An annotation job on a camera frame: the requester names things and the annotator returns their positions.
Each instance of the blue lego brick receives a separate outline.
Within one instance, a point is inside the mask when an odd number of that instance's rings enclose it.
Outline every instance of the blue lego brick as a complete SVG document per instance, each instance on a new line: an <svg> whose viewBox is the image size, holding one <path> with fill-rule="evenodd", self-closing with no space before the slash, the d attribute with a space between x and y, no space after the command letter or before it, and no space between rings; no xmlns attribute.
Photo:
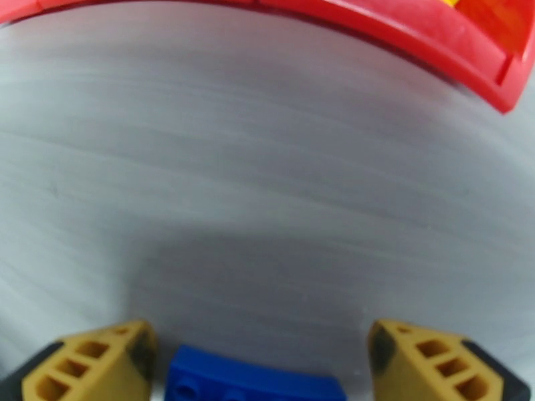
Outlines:
<svg viewBox="0 0 535 401"><path fill-rule="evenodd" d="M285 372L181 346L165 401L346 401L333 377Z"/></svg>

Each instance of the lego stud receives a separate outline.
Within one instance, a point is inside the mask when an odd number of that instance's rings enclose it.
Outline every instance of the lego stud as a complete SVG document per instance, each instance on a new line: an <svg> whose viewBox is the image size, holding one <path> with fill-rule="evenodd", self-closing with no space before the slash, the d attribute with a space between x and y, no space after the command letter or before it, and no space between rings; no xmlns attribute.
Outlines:
<svg viewBox="0 0 535 401"><path fill-rule="evenodd" d="M180 380L175 388L177 401L196 401L199 399L199 385L197 381L184 377Z"/></svg>
<svg viewBox="0 0 535 401"><path fill-rule="evenodd" d="M223 401L246 401L246 397L243 391L232 389L226 391Z"/></svg>

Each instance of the curved red lego brick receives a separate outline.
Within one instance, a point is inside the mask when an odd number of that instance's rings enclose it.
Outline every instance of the curved red lego brick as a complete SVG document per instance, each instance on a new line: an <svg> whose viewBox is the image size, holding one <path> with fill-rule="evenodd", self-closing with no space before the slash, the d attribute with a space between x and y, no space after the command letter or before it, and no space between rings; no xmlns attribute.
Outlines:
<svg viewBox="0 0 535 401"><path fill-rule="evenodd" d="M93 0L0 0L0 22ZM357 30L413 55L505 113L535 61L535 0L217 0L275 7Z"/></svg>

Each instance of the hole in yellow brick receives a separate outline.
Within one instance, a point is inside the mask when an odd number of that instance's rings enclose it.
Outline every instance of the hole in yellow brick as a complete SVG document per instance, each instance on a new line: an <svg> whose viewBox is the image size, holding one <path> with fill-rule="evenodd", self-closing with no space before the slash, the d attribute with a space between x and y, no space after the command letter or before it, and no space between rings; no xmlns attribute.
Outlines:
<svg viewBox="0 0 535 401"><path fill-rule="evenodd" d="M60 364L58 364L56 368L59 371L68 374L69 376L82 377L89 367L84 364L65 359Z"/></svg>
<svg viewBox="0 0 535 401"><path fill-rule="evenodd" d="M432 358L449 351L449 348L439 340L428 340L418 343L416 346L426 358Z"/></svg>
<svg viewBox="0 0 535 401"><path fill-rule="evenodd" d="M45 401L58 401L68 390L67 384L48 376L37 384L37 395Z"/></svg>
<svg viewBox="0 0 535 401"><path fill-rule="evenodd" d="M488 387L485 380L479 376L475 376L457 385L457 391L469 401L476 401L487 394Z"/></svg>
<svg viewBox="0 0 535 401"><path fill-rule="evenodd" d="M116 335L126 335L128 333L128 328L120 327L118 329L115 329L113 333L115 333Z"/></svg>
<svg viewBox="0 0 535 401"><path fill-rule="evenodd" d="M103 343L84 342L80 346L78 346L78 349L76 349L76 351L80 354L83 354L84 356L99 359L104 353L106 353L106 350L108 350L108 348L109 346Z"/></svg>
<svg viewBox="0 0 535 401"><path fill-rule="evenodd" d="M468 365L462 359L453 359L437 366L437 370L444 377L450 377L456 373L466 370L467 368Z"/></svg>

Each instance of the gray surface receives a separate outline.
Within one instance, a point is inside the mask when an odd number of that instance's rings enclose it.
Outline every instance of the gray surface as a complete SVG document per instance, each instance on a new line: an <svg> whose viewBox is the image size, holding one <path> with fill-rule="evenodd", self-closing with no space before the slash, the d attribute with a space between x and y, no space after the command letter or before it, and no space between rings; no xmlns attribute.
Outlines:
<svg viewBox="0 0 535 401"><path fill-rule="evenodd" d="M535 380L535 92L502 117L321 27L186 3L0 30L0 365L130 316L333 372L374 318Z"/></svg>

